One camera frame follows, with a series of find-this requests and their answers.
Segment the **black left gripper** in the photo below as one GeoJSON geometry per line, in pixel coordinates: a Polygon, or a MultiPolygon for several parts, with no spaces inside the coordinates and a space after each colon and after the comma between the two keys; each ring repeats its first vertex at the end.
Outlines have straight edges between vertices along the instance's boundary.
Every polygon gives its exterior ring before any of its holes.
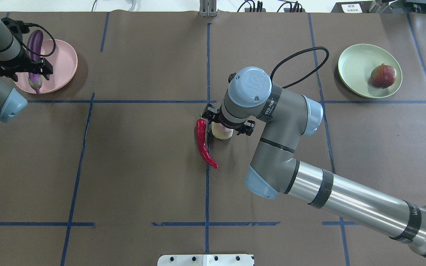
{"type": "Polygon", "coordinates": [[[29,33],[29,27],[22,21],[8,17],[1,19],[0,37],[10,42],[0,46],[0,77],[8,77],[18,81],[16,73],[31,72],[31,80],[44,77],[50,79],[54,73],[52,64],[47,59],[31,60],[24,48],[23,35],[29,33]]]}

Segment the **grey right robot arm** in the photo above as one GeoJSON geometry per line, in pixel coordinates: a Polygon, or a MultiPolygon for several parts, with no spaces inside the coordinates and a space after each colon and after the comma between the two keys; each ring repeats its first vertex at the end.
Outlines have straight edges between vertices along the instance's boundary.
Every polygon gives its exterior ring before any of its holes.
{"type": "MultiPolygon", "coordinates": [[[[320,71],[291,91],[325,101],[314,135],[294,158],[390,195],[426,206],[426,101],[361,98],[320,71]]],[[[209,171],[209,253],[249,253],[256,265],[426,266],[423,254],[348,216],[316,209],[292,195],[266,199],[244,185],[265,124],[251,136],[210,138],[219,168],[209,171]]]]}

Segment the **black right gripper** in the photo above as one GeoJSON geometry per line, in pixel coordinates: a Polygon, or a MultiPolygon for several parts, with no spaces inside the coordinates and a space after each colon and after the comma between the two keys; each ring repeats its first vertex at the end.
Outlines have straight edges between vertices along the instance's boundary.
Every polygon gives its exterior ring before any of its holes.
{"type": "Polygon", "coordinates": [[[207,104],[202,113],[202,118],[208,123],[221,123],[226,128],[238,129],[238,135],[252,135],[255,128],[254,120],[247,120],[248,117],[237,117],[228,111],[225,105],[216,109],[212,104],[207,104]]]}

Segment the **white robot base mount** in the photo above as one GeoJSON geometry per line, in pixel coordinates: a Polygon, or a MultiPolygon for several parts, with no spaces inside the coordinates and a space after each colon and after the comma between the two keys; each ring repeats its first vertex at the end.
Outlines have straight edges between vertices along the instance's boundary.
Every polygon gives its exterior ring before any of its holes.
{"type": "Polygon", "coordinates": [[[249,254],[190,254],[162,255],[158,266],[254,266],[255,259],[249,254]]]}

